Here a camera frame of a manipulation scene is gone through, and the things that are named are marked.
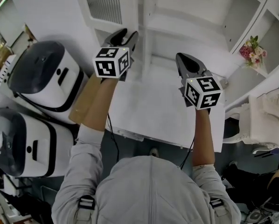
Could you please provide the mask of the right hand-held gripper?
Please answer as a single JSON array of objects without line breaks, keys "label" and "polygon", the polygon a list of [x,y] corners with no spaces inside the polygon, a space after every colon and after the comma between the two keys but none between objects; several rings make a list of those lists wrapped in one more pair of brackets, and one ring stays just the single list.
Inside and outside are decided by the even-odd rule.
[{"label": "right hand-held gripper", "polygon": [[222,86],[213,74],[204,69],[199,59],[185,53],[177,53],[175,62],[181,77],[182,87],[179,89],[186,107],[194,106],[196,110],[215,107],[223,92]]}]

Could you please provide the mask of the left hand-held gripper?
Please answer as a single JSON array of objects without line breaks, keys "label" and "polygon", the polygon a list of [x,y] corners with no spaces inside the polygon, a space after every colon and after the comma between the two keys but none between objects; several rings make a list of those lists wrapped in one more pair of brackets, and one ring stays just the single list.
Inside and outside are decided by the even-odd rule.
[{"label": "left hand-held gripper", "polygon": [[127,31],[127,28],[123,28],[110,34],[94,55],[92,61],[97,77],[125,81],[127,72],[134,62],[132,54],[139,39],[138,31],[134,31],[127,43],[122,45]]}]

